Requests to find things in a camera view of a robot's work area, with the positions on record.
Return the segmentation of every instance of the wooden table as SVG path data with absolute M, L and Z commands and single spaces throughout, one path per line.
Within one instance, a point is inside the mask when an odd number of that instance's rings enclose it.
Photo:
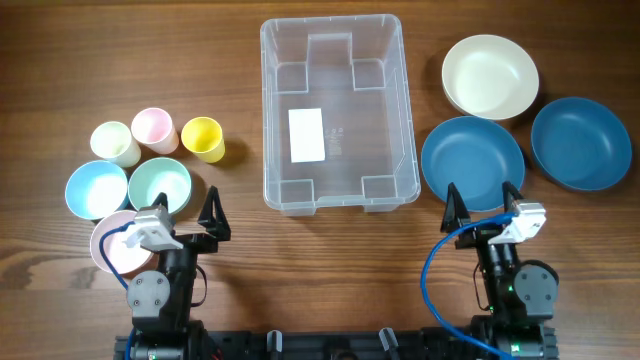
M 223 2 L 0 8 L 0 359 L 111 358 L 131 329 L 125 293 L 91 260 L 93 224 L 65 207 L 65 183 L 94 160 L 93 129 L 130 123 L 158 106 L 178 129 L 218 119 L 228 155 L 210 166 L 181 150 L 195 195 L 179 231 L 195 231 L 210 184 L 220 188 L 233 239 L 202 256 L 209 296 L 194 309 L 209 330 L 347 331 L 435 326 L 419 272 L 441 239 L 443 204 L 422 195 L 391 213 L 323 209 L 287 218 L 262 196 L 260 25 L 267 19 L 393 13 L 402 21 L 416 143 L 459 115 L 446 101 L 440 67 L 473 34 L 513 39 L 540 72 L 540 101 L 510 130 L 530 154 L 536 112 L 550 100 L 584 96 L 610 107 L 640 136 L 638 2 Z M 143 152 L 143 160 L 152 155 Z M 640 354 L 640 184 L 567 192 L 539 170 L 523 193 L 544 202 L 548 222 L 520 247 L 560 274 L 556 317 L 563 359 Z M 473 251 L 447 246 L 431 275 L 444 317 L 465 325 L 479 313 Z M 202 295 L 198 282 L 195 297 Z

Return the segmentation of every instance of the gray plastic container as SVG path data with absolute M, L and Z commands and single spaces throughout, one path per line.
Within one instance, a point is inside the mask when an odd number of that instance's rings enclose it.
M 267 205 L 313 215 L 414 201 L 420 180 L 398 18 L 272 19 L 260 43 Z

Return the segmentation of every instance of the pink plate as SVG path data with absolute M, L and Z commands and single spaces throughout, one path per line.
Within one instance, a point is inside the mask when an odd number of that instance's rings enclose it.
M 108 273 L 111 272 L 107 263 L 105 263 L 104 259 L 100 255 L 100 238 L 107 231 L 132 221 L 135 216 L 135 211 L 116 211 L 102 219 L 102 221 L 100 221 L 93 230 L 93 234 L 91 234 L 91 240 L 89 242 L 89 249 L 91 251 L 93 262 L 95 262 L 100 269 Z M 128 248 L 124 243 L 125 240 L 126 236 L 123 232 L 113 234 L 104 240 L 104 251 L 109 258 L 109 261 L 111 261 L 111 264 L 113 264 L 113 267 L 116 268 L 116 271 L 118 271 L 119 274 L 126 274 L 144 266 L 149 262 L 153 255 L 150 251 L 140 248 L 140 245 L 136 245 L 131 249 Z

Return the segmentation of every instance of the light green cup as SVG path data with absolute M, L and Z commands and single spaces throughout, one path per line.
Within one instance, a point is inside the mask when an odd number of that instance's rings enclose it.
M 158 195 L 167 194 L 169 213 L 182 210 L 191 197 L 191 175 L 179 161 L 159 157 L 140 165 L 129 180 L 129 201 L 136 210 L 151 206 Z

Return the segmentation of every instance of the white label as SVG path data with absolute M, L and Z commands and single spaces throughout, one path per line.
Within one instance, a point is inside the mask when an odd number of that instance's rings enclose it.
M 324 132 L 320 109 L 289 110 L 291 162 L 324 161 Z

